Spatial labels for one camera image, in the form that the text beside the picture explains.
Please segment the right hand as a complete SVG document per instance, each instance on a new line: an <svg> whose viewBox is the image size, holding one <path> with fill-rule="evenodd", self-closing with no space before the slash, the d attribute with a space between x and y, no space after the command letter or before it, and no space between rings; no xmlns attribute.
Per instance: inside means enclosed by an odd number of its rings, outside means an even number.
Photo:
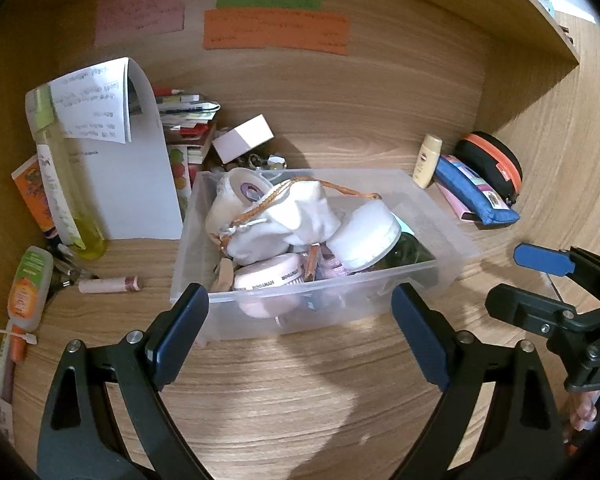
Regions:
<svg viewBox="0 0 600 480"><path fill-rule="evenodd" d="M576 431L591 430L597 417L596 402L600 390L571 393L568 414L571 427Z"/></svg>

